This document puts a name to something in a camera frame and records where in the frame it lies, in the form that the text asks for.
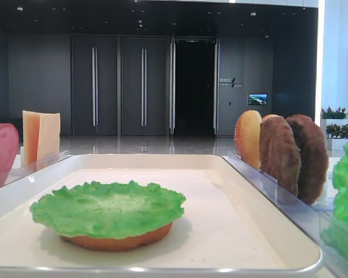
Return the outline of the green lettuce leaf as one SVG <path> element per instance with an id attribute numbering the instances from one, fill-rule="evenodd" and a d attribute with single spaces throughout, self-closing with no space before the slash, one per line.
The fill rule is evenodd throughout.
<path id="1" fill-rule="evenodd" d="M 85 182 L 46 194 L 30 206 L 32 219 L 66 237 L 124 239 L 180 218 L 184 194 L 160 184 Z"/>
<path id="2" fill-rule="evenodd" d="M 322 239 L 348 260 L 348 142 L 344 149 L 345 155 L 333 168 L 333 187 L 338 190 L 333 210 L 336 221 L 322 232 Z"/>

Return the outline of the front brown meat patty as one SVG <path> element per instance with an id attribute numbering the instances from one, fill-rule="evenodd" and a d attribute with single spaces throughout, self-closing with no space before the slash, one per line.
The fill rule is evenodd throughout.
<path id="1" fill-rule="evenodd" d="M 273 116 L 260 124 L 259 156 L 262 172 L 274 177 L 279 186 L 297 196 L 300 150 L 292 128 L 282 116 Z"/>

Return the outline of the brown meat patty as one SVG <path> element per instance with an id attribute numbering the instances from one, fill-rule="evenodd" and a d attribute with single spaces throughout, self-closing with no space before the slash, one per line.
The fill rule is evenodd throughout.
<path id="1" fill-rule="evenodd" d="M 259 156 L 262 172 L 274 177 L 279 186 L 297 196 L 300 150 L 292 128 L 282 116 L 273 116 L 260 124 Z"/>
<path id="2" fill-rule="evenodd" d="M 296 114 L 287 117 L 286 121 L 300 150 L 298 198 L 306 204 L 313 204 L 321 196 L 326 182 L 329 165 L 326 138 L 309 116 Z"/>

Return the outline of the round bread slice on tray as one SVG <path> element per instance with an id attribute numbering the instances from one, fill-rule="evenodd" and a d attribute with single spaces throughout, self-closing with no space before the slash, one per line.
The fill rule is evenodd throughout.
<path id="1" fill-rule="evenodd" d="M 130 251 L 162 240 L 166 235 L 168 235 L 172 225 L 173 222 L 143 235 L 126 237 L 124 239 L 97 239 L 89 236 L 60 237 L 69 243 L 90 250 L 109 252 Z"/>

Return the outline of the pale cheese slice inner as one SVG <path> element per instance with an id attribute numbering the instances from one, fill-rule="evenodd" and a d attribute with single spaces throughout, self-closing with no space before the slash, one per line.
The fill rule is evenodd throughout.
<path id="1" fill-rule="evenodd" d="M 59 155 L 60 113 L 40 114 L 37 148 L 37 170 L 43 169 Z"/>

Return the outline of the rear brown meat patty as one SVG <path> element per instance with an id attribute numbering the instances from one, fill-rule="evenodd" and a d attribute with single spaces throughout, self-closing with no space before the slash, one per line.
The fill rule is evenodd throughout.
<path id="1" fill-rule="evenodd" d="M 309 116 L 296 114 L 287 117 L 286 121 L 300 150 L 298 198 L 306 204 L 313 204 L 321 196 L 326 182 L 329 165 L 326 138 Z"/>

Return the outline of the golden bun slice inner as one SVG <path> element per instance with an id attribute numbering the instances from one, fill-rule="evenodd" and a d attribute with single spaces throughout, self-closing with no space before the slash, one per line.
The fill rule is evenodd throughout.
<path id="1" fill-rule="evenodd" d="M 259 139 L 261 115 L 258 111 L 245 111 L 237 120 L 235 125 L 235 148 L 241 160 L 260 169 Z"/>

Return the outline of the dark double door middle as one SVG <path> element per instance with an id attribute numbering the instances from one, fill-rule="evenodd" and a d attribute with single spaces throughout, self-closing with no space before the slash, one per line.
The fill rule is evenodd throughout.
<path id="1" fill-rule="evenodd" d="M 122 38 L 122 135 L 166 132 L 166 40 Z"/>

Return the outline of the dark double door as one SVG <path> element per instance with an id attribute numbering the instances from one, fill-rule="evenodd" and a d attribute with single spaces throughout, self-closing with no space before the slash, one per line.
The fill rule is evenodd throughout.
<path id="1" fill-rule="evenodd" d="M 122 135 L 166 132 L 166 40 L 122 38 Z"/>
<path id="2" fill-rule="evenodd" d="M 117 135 L 117 39 L 72 37 L 75 136 Z"/>

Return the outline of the white rectangular tray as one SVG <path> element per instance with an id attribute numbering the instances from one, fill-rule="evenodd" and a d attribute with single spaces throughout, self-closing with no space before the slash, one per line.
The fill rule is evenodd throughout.
<path id="1" fill-rule="evenodd" d="M 62 186 L 131 180 L 186 197 L 158 243 L 91 251 L 32 221 L 30 205 Z M 75 155 L 0 189 L 0 277 L 315 277 L 323 264 L 319 245 L 215 155 Z"/>

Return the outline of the dark double door left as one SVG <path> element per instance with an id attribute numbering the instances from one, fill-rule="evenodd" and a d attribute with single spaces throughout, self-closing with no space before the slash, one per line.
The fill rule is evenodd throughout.
<path id="1" fill-rule="evenodd" d="M 75 136 L 117 135 L 117 39 L 72 37 Z"/>

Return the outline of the clear acrylic rack left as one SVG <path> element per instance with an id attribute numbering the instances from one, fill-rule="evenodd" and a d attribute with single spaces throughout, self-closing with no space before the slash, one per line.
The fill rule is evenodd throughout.
<path id="1" fill-rule="evenodd" d="M 61 153 L 51 154 L 47 157 L 45 157 L 42 160 L 39 160 L 37 162 L 20 166 L 19 168 L 11 169 L 7 173 L 0 174 L 0 188 L 17 181 L 21 178 L 24 178 L 26 176 L 32 175 L 48 166 L 51 166 L 53 164 L 56 164 L 66 158 L 68 158 L 70 154 L 68 151 L 64 151 Z"/>

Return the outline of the flower planter box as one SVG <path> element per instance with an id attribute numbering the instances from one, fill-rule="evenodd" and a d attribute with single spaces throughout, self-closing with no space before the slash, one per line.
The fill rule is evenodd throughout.
<path id="1" fill-rule="evenodd" d="M 321 109 L 321 128 L 331 151 L 342 150 L 348 141 L 348 112 L 345 107 Z"/>

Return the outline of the clear acrylic rack right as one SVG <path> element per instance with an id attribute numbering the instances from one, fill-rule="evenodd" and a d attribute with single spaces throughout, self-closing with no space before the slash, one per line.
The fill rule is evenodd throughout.
<path id="1" fill-rule="evenodd" d="M 334 199 L 308 205 L 290 194 L 266 173 L 256 170 L 234 152 L 224 157 L 251 185 L 323 250 L 325 266 L 336 277 L 348 277 L 348 226 L 334 217 Z"/>

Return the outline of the wall display screen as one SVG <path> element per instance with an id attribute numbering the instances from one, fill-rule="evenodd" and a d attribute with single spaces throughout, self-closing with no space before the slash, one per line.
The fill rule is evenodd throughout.
<path id="1" fill-rule="evenodd" d="M 267 94 L 248 94 L 248 105 L 267 105 Z"/>

